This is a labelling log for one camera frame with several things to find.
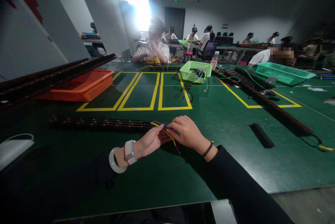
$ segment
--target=window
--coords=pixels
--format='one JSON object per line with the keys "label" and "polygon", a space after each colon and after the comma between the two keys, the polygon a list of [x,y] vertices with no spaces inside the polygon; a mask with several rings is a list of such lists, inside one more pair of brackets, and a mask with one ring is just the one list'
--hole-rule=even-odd
{"label": "window", "polygon": [[135,6],[136,23],[139,31],[148,31],[150,25],[149,0],[125,0]]}

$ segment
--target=black sleeve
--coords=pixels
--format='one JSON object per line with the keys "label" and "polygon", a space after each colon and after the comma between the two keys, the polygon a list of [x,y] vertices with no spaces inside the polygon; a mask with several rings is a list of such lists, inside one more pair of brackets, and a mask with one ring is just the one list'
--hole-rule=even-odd
{"label": "black sleeve", "polygon": [[15,223],[50,223],[99,185],[111,188],[117,173],[111,169],[108,157],[109,153],[104,153],[88,162],[68,167],[20,192],[8,205],[10,220],[15,217]]}
{"label": "black sleeve", "polygon": [[220,187],[231,201],[241,223],[293,223],[276,201],[224,149],[209,162]]}

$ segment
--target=water bottle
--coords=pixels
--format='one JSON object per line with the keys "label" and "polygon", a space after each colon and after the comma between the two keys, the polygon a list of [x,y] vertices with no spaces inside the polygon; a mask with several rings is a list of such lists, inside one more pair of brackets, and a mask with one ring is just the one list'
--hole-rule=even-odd
{"label": "water bottle", "polygon": [[218,59],[219,59],[219,52],[216,51],[214,57],[212,58],[212,61],[210,62],[210,64],[212,65],[212,69],[215,69]]}

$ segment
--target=yellow rectangle outline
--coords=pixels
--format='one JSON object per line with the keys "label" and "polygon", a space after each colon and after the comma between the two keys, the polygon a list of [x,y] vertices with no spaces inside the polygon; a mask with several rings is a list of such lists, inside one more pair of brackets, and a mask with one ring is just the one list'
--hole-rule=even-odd
{"label": "yellow rectangle outline", "polygon": [[113,81],[121,74],[121,73],[136,73],[136,75],[134,76],[134,78],[132,79],[132,81],[130,82],[130,84],[126,87],[125,91],[122,93],[122,95],[120,96],[120,98],[118,99],[118,101],[115,103],[115,105],[112,108],[85,108],[85,106],[87,106],[89,103],[85,103],[82,106],[80,106],[76,112],[82,112],[82,111],[116,111],[117,107],[119,106],[119,104],[121,103],[122,99],[124,98],[124,96],[126,95],[126,93],[128,92],[129,88],[132,86],[132,84],[134,83],[134,81],[136,80],[139,72],[119,72],[118,74],[115,75],[115,77],[113,77]]}
{"label": "yellow rectangle outline", "polygon": [[[152,95],[150,107],[124,108],[123,106],[126,104],[130,94],[132,93],[133,89],[135,88],[135,86],[139,82],[143,73],[157,74],[156,85],[155,85],[154,93]],[[141,74],[137,78],[136,82],[134,83],[134,85],[130,88],[129,92],[127,93],[125,99],[122,101],[120,107],[118,108],[118,111],[153,111],[154,110],[154,105],[155,105],[155,100],[156,100],[157,89],[158,89],[158,85],[159,85],[159,75],[160,75],[160,72],[141,72]]]}
{"label": "yellow rectangle outline", "polygon": [[[248,109],[255,109],[255,108],[262,108],[260,105],[248,105],[246,102],[244,102],[244,100],[242,98],[240,98],[235,92],[233,92],[226,84],[223,84],[231,93],[233,93],[233,95],[235,97],[237,97],[238,100],[240,100],[242,102],[242,104],[245,105],[245,107],[247,107]],[[281,96],[282,98],[286,99],[287,101],[291,102],[292,105],[278,105],[278,107],[280,108],[291,108],[291,107],[302,107],[301,105],[293,102],[292,100],[284,97],[283,95],[279,94],[278,92],[272,90],[275,94]]]}
{"label": "yellow rectangle outline", "polygon": [[183,89],[183,92],[184,92],[184,95],[185,95],[187,106],[183,106],[183,107],[162,107],[162,104],[163,104],[163,83],[164,83],[163,74],[176,74],[176,72],[163,72],[162,75],[161,75],[161,86],[159,88],[158,110],[159,111],[192,110],[193,108],[192,108],[191,102],[188,98],[187,92],[186,92],[185,87],[184,87],[183,80],[182,80],[181,75],[180,75],[179,72],[178,72],[178,76],[179,76],[181,88]]}

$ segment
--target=green table surface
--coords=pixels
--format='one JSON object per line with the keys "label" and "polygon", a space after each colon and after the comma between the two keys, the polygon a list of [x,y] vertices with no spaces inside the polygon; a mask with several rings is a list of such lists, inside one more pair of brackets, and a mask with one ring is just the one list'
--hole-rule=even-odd
{"label": "green table surface", "polygon": [[[137,69],[143,66],[110,62],[100,68],[138,72]],[[251,73],[255,72],[252,67],[244,68]],[[149,69],[143,71],[146,73],[142,74],[134,86],[124,104],[125,108],[150,107],[157,74],[150,73]],[[186,107],[187,102],[177,71],[170,72],[174,74],[164,74],[162,107]],[[135,75],[136,73],[120,73],[113,85],[85,108],[112,108]],[[127,140],[141,137],[139,134],[127,133],[54,130],[47,123],[53,115],[150,120],[165,124],[177,116],[188,115],[207,139],[214,140],[215,145],[223,145],[268,193],[335,184],[335,152],[322,152],[309,146],[306,142],[317,144],[314,137],[305,137],[304,142],[264,109],[247,108],[213,76],[208,78],[208,85],[207,92],[204,92],[205,84],[193,85],[187,91],[191,110],[158,110],[161,74],[152,110],[76,111],[83,103],[34,100],[1,115],[2,139],[20,133],[31,133],[35,137],[32,148],[53,144],[50,154],[25,184],[27,188],[70,164],[94,158],[114,147],[123,146]],[[304,85],[326,91],[313,91]],[[248,105],[257,105],[239,88],[231,87],[231,90]],[[335,147],[335,109],[324,103],[335,96],[331,81],[312,79],[296,87],[277,83],[274,90],[290,100],[282,98],[279,105],[293,105],[292,102],[301,105],[284,108],[285,111],[314,130],[325,146]],[[261,145],[249,126],[252,123],[258,123],[264,129],[274,142],[274,148],[265,149]],[[111,190],[99,187],[59,219],[224,198],[219,190],[210,190],[214,176],[208,174],[205,161],[193,150],[180,145],[179,149],[181,156],[176,153],[171,142],[165,144],[118,176]]]}

